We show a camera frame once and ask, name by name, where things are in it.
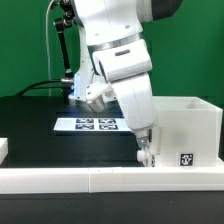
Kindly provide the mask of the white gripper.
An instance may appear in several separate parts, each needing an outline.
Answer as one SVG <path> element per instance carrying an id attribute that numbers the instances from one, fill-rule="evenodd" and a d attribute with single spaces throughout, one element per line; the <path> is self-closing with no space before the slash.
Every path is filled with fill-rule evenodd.
<path id="1" fill-rule="evenodd" d="M 112 83 L 120 109 L 140 148 L 148 148 L 154 124 L 149 75 L 143 73 Z"/>

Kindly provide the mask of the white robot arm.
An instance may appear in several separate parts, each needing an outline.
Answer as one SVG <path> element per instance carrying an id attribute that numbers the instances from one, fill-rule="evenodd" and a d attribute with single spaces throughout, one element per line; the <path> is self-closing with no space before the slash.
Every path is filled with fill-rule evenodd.
<path id="1" fill-rule="evenodd" d="M 114 94 L 139 147 L 148 148 L 154 124 L 152 62 L 141 24 L 174 15 L 183 0 L 71 1 L 94 73 L 103 78 L 86 88 L 88 106 L 100 112 L 103 97 Z"/>

